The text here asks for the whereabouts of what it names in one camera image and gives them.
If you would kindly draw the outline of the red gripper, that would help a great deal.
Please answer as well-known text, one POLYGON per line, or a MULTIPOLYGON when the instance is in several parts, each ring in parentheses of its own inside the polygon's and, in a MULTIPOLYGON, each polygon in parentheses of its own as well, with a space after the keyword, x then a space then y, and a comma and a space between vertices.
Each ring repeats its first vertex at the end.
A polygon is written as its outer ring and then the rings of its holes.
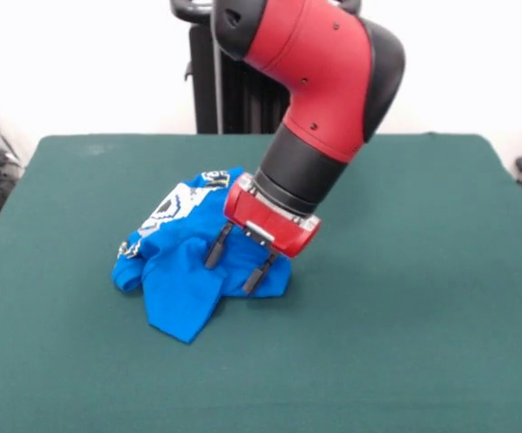
MULTIPOLYGON (((297 216, 272 203, 253 183, 251 173, 244 172, 229 189, 224 203, 226 222, 205 258, 205 267, 214 269, 220 261, 225 241, 233 230, 233 223, 244 233, 272 250, 288 257, 298 256, 312 241, 321 226, 315 215, 297 216)), ((243 285, 246 294, 253 294, 278 255, 271 251, 260 267, 257 267, 243 285)))

